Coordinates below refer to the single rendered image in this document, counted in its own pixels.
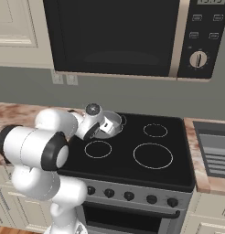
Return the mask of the black microwave oven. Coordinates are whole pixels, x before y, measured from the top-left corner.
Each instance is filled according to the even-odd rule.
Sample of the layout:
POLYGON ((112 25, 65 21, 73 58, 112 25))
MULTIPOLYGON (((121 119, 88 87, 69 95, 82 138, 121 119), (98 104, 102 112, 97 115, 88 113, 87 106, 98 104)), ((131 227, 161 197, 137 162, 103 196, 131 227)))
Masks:
POLYGON ((43 0, 58 72, 209 80, 225 0, 43 0))

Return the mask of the grey oven front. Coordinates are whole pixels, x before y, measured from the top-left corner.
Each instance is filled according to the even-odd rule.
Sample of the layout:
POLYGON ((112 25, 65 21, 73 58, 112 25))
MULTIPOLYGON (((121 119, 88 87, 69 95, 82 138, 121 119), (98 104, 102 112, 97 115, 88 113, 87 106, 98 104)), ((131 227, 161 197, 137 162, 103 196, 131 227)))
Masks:
POLYGON ((89 234, 181 234, 193 191, 87 179, 77 208, 89 234))

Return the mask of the black oven door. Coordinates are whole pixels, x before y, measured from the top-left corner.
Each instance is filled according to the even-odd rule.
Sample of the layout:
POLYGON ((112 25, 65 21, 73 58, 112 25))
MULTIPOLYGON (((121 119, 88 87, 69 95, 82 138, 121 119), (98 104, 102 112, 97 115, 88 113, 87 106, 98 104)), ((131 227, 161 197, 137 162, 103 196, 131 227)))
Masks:
POLYGON ((83 207, 87 227, 103 234, 167 234, 173 219, 83 207))

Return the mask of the white wall socket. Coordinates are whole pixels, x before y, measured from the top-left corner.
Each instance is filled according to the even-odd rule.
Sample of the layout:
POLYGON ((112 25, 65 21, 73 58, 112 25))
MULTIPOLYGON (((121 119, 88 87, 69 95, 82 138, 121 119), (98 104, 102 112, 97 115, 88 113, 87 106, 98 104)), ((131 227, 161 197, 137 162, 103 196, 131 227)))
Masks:
POLYGON ((63 84, 63 77, 59 75, 54 69, 51 71, 51 77, 54 84, 63 84))
POLYGON ((69 74, 66 76, 66 80, 68 85, 78 85, 78 77, 76 75, 69 74))

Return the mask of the cream wall cupboard door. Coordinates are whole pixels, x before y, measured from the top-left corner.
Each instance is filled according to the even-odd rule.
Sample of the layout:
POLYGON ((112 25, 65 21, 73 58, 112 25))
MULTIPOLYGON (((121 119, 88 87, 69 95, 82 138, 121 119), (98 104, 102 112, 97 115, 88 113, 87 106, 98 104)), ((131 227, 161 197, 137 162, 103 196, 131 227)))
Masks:
POLYGON ((0 0, 0 66, 54 68, 42 0, 0 0))

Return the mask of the cream base cupboard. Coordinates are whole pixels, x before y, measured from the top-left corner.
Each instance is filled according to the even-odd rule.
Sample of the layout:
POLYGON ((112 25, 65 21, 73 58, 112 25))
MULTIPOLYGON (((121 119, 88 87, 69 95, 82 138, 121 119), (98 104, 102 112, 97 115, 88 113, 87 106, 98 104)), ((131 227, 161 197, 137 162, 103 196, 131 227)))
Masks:
POLYGON ((225 196, 194 189, 180 234, 225 234, 225 196))
POLYGON ((12 166, 0 165, 0 208, 10 227, 43 233, 51 224, 49 201, 17 192, 11 182, 12 166))

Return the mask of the beige microwave knob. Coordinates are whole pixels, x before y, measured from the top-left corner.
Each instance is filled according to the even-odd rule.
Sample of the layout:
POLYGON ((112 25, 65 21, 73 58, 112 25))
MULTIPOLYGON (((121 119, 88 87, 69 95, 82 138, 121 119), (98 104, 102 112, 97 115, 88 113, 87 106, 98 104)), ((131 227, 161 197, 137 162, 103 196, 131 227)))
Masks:
POLYGON ((194 52, 189 59, 189 63, 193 68, 199 69, 202 68, 208 60, 208 56, 203 51, 194 52))

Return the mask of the grey sink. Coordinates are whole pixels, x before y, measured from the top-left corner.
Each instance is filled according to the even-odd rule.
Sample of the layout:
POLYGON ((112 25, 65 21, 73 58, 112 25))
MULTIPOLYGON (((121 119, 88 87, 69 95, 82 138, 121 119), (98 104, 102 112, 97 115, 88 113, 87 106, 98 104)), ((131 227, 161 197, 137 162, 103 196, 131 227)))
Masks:
POLYGON ((193 122, 208 176, 225 178, 225 123, 193 122))

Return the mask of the silver pot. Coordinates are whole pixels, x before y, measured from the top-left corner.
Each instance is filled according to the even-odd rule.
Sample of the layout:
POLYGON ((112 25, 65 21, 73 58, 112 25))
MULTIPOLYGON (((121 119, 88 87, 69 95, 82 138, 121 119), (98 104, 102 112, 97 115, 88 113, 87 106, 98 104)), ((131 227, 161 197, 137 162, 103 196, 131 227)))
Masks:
POLYGON ((95 134, 97 139, 112 138, 123 130, 126 125, 126 118, 116 112, 104 111, 104 123, 100 130, 95 134))

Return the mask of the black hob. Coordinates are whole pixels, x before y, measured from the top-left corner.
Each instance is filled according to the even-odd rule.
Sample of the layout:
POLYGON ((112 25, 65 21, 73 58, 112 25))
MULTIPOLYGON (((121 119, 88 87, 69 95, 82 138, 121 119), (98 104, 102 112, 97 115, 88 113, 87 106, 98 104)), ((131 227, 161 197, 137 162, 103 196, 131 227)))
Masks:
POLYGON ((59 173, 132 186, 190 193, 195 185, 184 122, 177 117, 123 113, 109 139, 70 139, 59 173))

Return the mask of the black microwave door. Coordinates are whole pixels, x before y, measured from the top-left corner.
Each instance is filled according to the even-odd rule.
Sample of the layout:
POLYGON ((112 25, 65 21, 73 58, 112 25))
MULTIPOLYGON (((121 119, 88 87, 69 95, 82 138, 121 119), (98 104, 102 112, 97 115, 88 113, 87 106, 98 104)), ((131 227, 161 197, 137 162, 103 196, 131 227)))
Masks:
POLYGON ((57 71, 167 76, 179 0, 43 0, 57 71))

